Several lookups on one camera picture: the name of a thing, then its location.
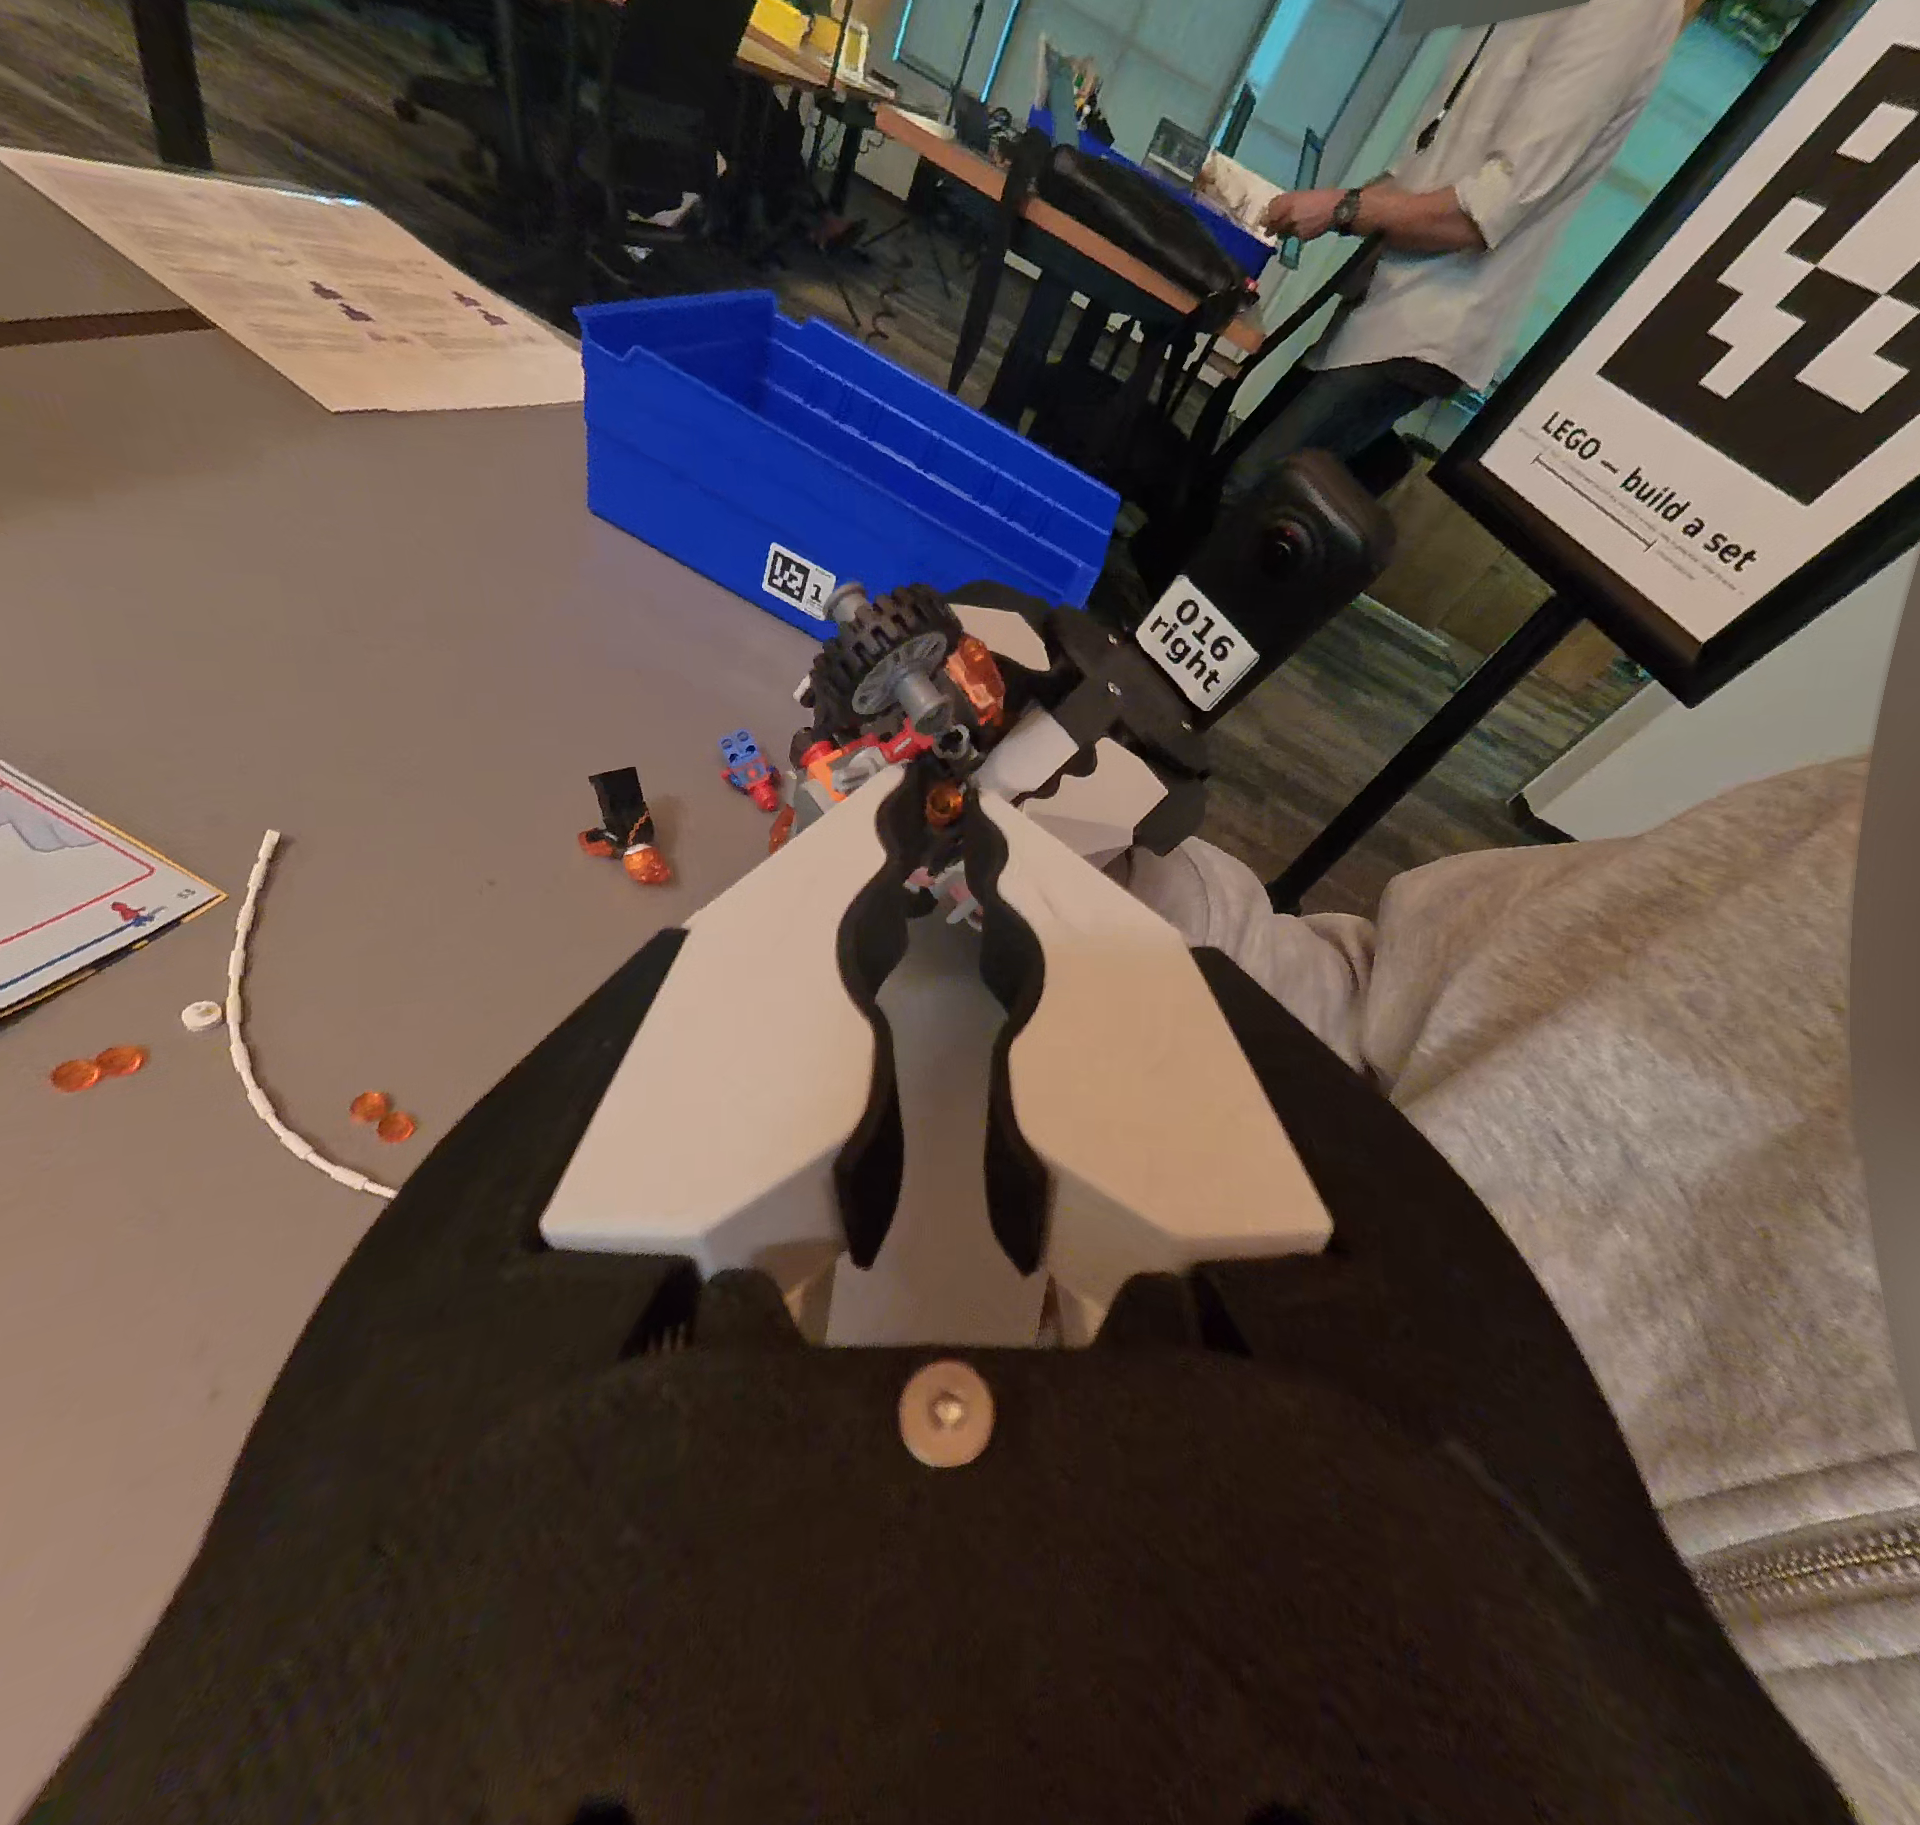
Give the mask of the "lego instruction booklet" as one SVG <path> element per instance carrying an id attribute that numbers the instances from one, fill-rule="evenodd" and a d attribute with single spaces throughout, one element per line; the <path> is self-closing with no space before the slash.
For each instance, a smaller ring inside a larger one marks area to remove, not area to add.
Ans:
<path id="1" fill-rule="evenodd" d="M 2 767 L 2 1020 L 226 901 L 79 804 Z"/>

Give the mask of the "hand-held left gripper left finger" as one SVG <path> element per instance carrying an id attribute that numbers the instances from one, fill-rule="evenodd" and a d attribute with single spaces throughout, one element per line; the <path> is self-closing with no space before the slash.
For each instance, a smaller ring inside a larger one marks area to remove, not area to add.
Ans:
<path id="1" fill-rule="evenodd" d="M 905 1176 L 878 994 L 908 946 L 917 781 L 864 781 L 660 935 L 660 987 L 540 1215 L 548 1248 L 757 1271 L 787 1298 L 877 1262 Z"/>

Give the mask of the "black office chair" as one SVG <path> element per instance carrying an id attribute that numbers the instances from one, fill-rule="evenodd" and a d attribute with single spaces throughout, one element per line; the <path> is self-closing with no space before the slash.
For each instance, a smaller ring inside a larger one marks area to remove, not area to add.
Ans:
<path id="1" fill-rule="evenodd" d="M 740 43 L 757 0 L 626 0 L 580 170 L 587 271 L 607 298 L 642 289 L 660 255 L 708 238 L 727 163 Z"/>

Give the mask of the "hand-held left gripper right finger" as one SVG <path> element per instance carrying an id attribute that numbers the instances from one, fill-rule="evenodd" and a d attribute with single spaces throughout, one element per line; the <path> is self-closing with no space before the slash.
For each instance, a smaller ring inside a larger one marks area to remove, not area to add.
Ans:
<path id="1" fill-rule="evenodd" d="M 974 897 L 1005 1013 L 990 1227 L 1056 1336 L 1096 1339 L 1140 1277 L 1323 1252 L 1332 1216 L 1182 935 L 992 791 Z"/>

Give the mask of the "black bag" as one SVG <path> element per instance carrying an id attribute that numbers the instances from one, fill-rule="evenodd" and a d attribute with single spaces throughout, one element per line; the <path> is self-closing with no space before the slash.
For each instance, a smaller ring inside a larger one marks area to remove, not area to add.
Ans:
<path id="1" fill-rule="evenodd" d="M 1199 300 L 1244 300 L 1253 289 L 1199 213 L 1135 164 L 1044 142 L 1035 191 L 1045 206 Z"/>

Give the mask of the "person's right forearm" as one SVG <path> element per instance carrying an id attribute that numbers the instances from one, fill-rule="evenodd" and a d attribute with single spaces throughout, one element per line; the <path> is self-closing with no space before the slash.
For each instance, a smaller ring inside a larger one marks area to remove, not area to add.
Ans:
<path id="1" fill-rule="evenodd" d="M 1187 946 L 1220 951 L 1347 1068 L 1389 1087 L 1369 1046 L 1379 951 L 1371 921 L 1284 915 L 1251 868 L 1199 838 L 1170 853 L 1129 849 L 1106 871 Z"/>

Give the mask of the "printed instruction board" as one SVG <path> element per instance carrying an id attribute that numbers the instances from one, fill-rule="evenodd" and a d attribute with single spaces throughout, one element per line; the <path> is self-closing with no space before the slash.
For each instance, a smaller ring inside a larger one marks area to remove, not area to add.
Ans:
<path id="1" fill-rule="evenodd" d="M 575 340 L 357 200 L 34 149 L 2 160 L 327 411 L 585 399 Z"/>

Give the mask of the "black orange lego motorcycle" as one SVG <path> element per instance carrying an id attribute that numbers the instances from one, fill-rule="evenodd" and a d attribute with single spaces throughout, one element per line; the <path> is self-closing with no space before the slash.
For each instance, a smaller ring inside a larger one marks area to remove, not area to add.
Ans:
<path id="1" fill-rule="evenodd" d="M 977 767 L 1011 722 L 982 634 L 934 588 L 907 585 L 873 595 L 846 582 L 829 593 L 828 616 L 835 632 L 797 693 L 810 722 L 790 744 L 770 853 L 891 769 L 919 770 L 923 794 L 937 781 L 955 781 L 969 804 Z M 947 926 L 979 929 L 961 820 L 947 829 L 923 822 L 929 835 L 907 884 Z"/>

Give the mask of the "background wooden desk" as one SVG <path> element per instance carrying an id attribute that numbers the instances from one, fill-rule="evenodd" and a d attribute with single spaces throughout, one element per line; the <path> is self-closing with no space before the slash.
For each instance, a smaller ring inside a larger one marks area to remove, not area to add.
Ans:
<path id="1" fill-rule="evenodd" d="M 1000 164 L 961 146 L 955 138 L 947 138 L 934 123 L 902 111 L 895 98 L 882 95 L 882 88 L 862 77 L 840 82 L 832 75 L 828 61 L 821 61 L 802 47 L 781 43 L 781 38 L 770 36 L 754 26 L 747 27 L 747 34 L 740 43 L 737 61 L 747 73 L 771 84 L 810 92 L 819 104 L 837 100 L 850 108 L 850 117 L 846 117 L 849 131 L 881 133 L 974 193 L 992 201 L 1004 200 L 1005 170 Z M 1133 257 L 1116 241 L 1106 240 L 1089 224 L 1072 218 L 1058 206 L 1045 204 L 1040 195 L 1029 195 L 1023 201 L 1021 213 L 1045 240 L 1089 257 L 1104 277 L 1115 277 L 1145 298 L 1173 307 L 1179 315 L 1186 315 L 1195 307 L 1195 295 L 1156 271 L 1146 261 Z"/>

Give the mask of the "blue storage bin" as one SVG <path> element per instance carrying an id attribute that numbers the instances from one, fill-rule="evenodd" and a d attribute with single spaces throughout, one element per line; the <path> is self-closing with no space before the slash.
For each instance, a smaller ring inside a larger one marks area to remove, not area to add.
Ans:
<path id="1" fill-rule="evenodd" d="M 767 291 L 576 311 L 601 521 L 826 638 L 828 597 L 979 582 L 1081 608 L 1118 494 Z"/>

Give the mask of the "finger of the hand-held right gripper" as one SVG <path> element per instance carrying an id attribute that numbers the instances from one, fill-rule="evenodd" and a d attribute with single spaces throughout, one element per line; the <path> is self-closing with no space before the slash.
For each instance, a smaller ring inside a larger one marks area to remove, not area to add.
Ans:
<path id="1" fill-rule="evenodd" d="M 1058 720 L 1021 720 L 977 767 L 975 788 L 1097 869 L 1139 844 L 1140 824 L 1169 796 L 1142 756 L 1112 736 L 1076 744 Z"/>
<path id="2" fill-rule="evenodd" d="M 1076 668 L 1023 613 L 983 610 L 982 642 L 1007 695 L 1066 695 L 1076 685 Z"/>

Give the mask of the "black framed sign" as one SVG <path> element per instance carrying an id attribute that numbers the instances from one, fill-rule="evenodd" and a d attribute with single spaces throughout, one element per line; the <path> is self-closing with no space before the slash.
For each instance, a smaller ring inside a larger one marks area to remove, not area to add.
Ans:
<path id="1" fill-rule="evenodd" d="M 1917 0 L 1820 0 L 1431 469 L 1548 587 L 1266 887 L 1587 623 L 1692 708 L 1915 547 Z"/>

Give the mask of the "black lego minifigure with flames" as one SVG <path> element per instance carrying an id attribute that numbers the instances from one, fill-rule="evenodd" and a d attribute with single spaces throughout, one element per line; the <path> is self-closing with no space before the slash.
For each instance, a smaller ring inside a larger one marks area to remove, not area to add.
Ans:
<path id="1" fill-rule="evenodd" d="M 585 854 L 615 860 L 638 887 L 666 887 L 674 865 L 660 850 L 660 830 L 645 798 L 636 767 L 617 767 L 589 777 L 601 822 L 578 832 Z"/>

